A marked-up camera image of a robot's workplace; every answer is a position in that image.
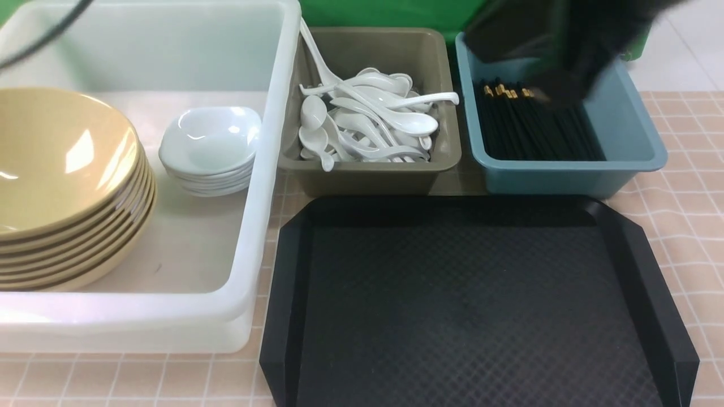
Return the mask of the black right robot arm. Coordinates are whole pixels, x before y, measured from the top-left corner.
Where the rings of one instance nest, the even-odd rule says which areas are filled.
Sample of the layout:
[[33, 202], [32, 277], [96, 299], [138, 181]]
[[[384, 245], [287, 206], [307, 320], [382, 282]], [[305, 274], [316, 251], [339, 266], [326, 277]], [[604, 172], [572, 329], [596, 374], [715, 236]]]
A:
[[590, 95], [602, 73], [678, 1], [486, 1], [463, 29], [484, 63], [534, 58], [523, 81], [552, 106]]

